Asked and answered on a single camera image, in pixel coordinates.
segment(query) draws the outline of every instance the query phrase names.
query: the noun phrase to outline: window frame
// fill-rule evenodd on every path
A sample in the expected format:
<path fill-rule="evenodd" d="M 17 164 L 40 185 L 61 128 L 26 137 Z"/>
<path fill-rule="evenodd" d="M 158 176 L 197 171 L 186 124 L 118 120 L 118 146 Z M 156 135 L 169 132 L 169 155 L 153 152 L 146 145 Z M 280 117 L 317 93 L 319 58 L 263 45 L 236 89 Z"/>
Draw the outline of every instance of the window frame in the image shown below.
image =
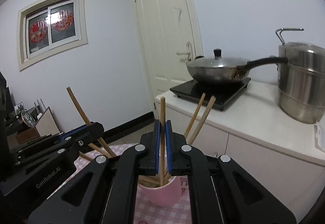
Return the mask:
<path fill-rule="evenodd" d="M 48 18 L 51 14 L 51 9 L 60 7 L 66 4 L 74 3 L 74 26 L 75 36 L 59 40 L 52 43 L 51 36 L 51 21 L 48 23 L 48 38 L 49 46 L 39 49 L 30 54 L 28 43 L 28 21 L 48 11 Z M 39 0 L 29 6 L 21 9 L 18 13 L 17 21 L 17 58 L 19 70 L 23 69 L 62 51 L 72 49 L 88 43 L 86 32 L 85 19 L 85 3 L 84 0 Z"/>

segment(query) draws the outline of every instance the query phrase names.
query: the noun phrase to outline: stainless steel pot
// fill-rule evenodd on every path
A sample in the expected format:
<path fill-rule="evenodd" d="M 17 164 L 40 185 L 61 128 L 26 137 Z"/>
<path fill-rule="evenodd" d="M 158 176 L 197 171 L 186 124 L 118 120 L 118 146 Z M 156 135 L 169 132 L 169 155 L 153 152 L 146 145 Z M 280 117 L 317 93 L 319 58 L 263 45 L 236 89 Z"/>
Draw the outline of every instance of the stainless steel pot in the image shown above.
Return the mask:
<path fill-rule="evenodd" d="M 237 83 L 244 80 L 254 67 L 288 63 L 286 57 L 268 57 L 250 61 L 242 58 L 222 58 L 220 49 L 213 52 L 214 58 L 200 56 L 186 63 L 188 72 L 195 80 L 209 84 Z"/>
<path fill-rule="evenodd" d="M 276 30 L 282 45 L 279 56 L 289 59 L 278 66 L 278 99 L 281 109 L 292 118 L 308 124 L 325 114 L 325 49 L 302 42 L 285 43 L 281 33 L 302 28 Z"/>

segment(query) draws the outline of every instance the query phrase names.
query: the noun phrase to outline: window pane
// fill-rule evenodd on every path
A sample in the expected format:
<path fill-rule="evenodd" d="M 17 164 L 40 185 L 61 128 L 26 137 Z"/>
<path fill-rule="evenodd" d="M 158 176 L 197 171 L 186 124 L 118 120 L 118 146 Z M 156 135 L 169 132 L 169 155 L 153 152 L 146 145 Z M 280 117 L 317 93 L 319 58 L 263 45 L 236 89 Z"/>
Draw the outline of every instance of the window pane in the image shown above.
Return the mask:
<path fill-rule="evenodd" d="M 29 53 L 32 54 L 48 46 L 48 13 L 43 13 L 28 21 Z"/>
<path fill-rule="evenodd" d="M 52 43 L 76 35 L 74 28 L 74 4 L 51 9 Z"/>

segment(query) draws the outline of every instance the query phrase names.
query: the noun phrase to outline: black baseboard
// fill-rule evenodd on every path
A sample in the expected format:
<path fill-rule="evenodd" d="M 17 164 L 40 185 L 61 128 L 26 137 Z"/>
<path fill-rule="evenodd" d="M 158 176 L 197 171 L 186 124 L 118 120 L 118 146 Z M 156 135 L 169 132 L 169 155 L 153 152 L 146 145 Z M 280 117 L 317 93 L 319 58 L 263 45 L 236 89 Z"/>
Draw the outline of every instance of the black baseboard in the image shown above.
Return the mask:
<path fill-rule="evenodd" d="M 126 122 L 122 125 L 119 125 L 116 128 L 112 128 L 108 131 L 105 131 L 103 134 L 103 139 L 106 141 L 106 143 L 111 143 L 113 141 L 116 141 L 120 138 L 123 138 L 126 135 L 129 135 L 155 121 L 155 116 L 153 112 L 149 112 L 147 114 L 144 114 L 140 117 L 137 117 L 136 119 L 133 119 L 129 122 Z M 101 147 L 99 142 L 94 142 L 97 146 Z M 84 149 L 82 149 L 82 152 L 89 152 L 92 151 L 89 146 L 86 146 Z"/>

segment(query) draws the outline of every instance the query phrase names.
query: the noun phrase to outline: red round sticker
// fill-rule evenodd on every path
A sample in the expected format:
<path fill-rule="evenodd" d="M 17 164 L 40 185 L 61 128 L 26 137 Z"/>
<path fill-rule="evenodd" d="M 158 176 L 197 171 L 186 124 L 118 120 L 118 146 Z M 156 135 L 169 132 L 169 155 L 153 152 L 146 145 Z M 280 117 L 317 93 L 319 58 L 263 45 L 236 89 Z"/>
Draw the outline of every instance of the red round sticker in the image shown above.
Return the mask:
<path fill-rule="evenodd" d="M 33 43 L 38 43 L 48 33 L 48 24 L 45 20 L 36 21 L 29 29 L 28 38 Z"/>
<path fill-rule="evenodd" d="M 62 9 L 51 15 L 51 26 L 57 31 L 66 30 L 72 23 L 74 15 L 69 10 Z"/>

